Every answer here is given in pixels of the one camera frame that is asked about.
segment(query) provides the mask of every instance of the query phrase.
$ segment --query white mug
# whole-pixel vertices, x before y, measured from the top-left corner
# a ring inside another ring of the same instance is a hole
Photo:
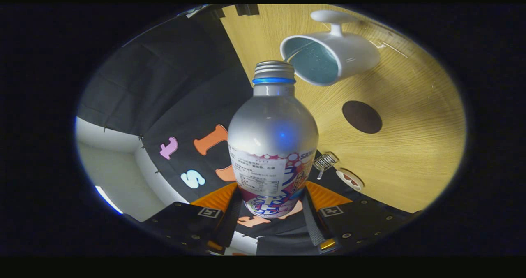
[[[281,42],[281,56],[294,66],[298,77],[312,85],[330,86],[380,61],[378,48],[369,40],[341,32],[341,24],[356,21],[355,17],[332,10],[314,11],[310,17],[330,23],[331,31],[289,36]]]

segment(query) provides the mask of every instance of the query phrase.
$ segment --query bottle label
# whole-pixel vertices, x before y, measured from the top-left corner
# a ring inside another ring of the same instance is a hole
[[[228,147],[235,180],[248,210],[264,218],[289,213],[301,195],[316,149],[255,155]]]

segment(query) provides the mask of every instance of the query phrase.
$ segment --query small metal clip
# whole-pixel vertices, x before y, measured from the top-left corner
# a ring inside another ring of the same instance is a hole
[[[334,166],[334,164],[336,164],[339,160],[340,159],[338,159],[338,157],[332,152],[326,152],[325,154],[319,156],[316,160],[314,160],[312,165],[314,165],[314,167],[316,167],[316,169],[320,171],[317,179],[320,180],[321,176],[323,175],[323,171]]]

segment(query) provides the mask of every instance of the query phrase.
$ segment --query orange letter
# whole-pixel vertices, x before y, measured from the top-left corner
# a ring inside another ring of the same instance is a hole
[[[202,139],[194,139],[194,146],[199,154],[206,155],[206,151],[221,141],[227,140],[228,132],[222,125],[216,125],[216,130]]]
[[[216,169],[216,174],[219,178],[221,178],[225,182],[234,182],[235,181],[235,175],[233,173],[233,167],[230,165],[229,167],[226,167],[224,169]]]
[[[250,219],[250,216],[243,216],[242,218],[239,218],[239,220],[237,220],[238,224],[242,224],[246,227],[254,227],[255,225],[267,222],[270,222],[270,220],[265,220],[264,218],[260,218],[259,216],[253,216],[252,219]]]

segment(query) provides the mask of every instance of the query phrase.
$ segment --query white wall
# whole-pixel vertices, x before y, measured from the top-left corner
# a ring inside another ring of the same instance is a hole
[[[141,145],[138,136],[99,127],[77,117],[75,123],[77,141],[110,151],[132,154]]]
[[[86,173],[124,213],[142,222],[165,208],[146,183],[133,154],[94,148],[77,141]]]

